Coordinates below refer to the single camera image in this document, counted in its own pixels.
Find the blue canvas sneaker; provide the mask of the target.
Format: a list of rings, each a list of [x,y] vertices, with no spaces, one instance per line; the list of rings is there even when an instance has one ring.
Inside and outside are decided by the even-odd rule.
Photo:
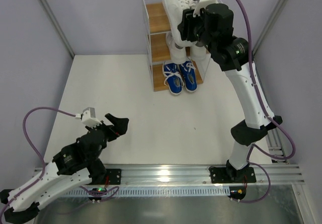
[[[164,85],[168,86],[172,95],[179,95],[184,86],[179,67],[175,63],[168,63],[165,61],[162,66],[162,70],[165,78]]]
[[[195,73],[195,66],[190,60],[186,60],[183,64],[179,65],[181,75],[184,80],[185,88],[188,92],[193,93],[197,90],[197,79]]]

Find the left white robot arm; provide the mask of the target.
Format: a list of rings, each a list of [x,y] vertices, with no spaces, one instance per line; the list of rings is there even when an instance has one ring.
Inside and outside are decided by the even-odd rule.
[[[1,191],[1,203],[6,205],[1,216],[9,223],[27,223],[40,210],[68,191],[88,184],[99,184],[106,175],[106,168],[99,156],[107,144],[124,135],[129,119],[117,118],[110,113],[106,125],[89,109],[74,114],[87,129],[72,144],[59,151],[40,173],[16,189]]]

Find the white lace sneaker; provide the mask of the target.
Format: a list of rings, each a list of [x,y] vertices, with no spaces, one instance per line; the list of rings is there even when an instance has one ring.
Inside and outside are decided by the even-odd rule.
[[[190,57],[193,61],[204,61],[206,58],[207,51],[201,46],[193,45],[190,47]]]
[[[166,44],[170,52],[171,61],[173,63],[183,64],[186,62],[186,48],[180,47],[175,43],[171,32],[166,33]]]

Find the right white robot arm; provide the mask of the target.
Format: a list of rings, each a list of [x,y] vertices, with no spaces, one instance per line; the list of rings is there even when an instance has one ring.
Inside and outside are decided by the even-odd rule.
[[[241,182],[250,169],[247,158],[251,148],[276,127],[269,118],[278,124],[282,118],[274,115],[261,86],[254,82],[256,68],[249,43],[234,36],[232,25],[233,11],[227,5],[210,4],[195,17],[192,9],[185,9],[178,30],[181,39],[199,42],[206,48],[237,94],[245,118],[230,130],[234,146],[224,176],[232,182]]]

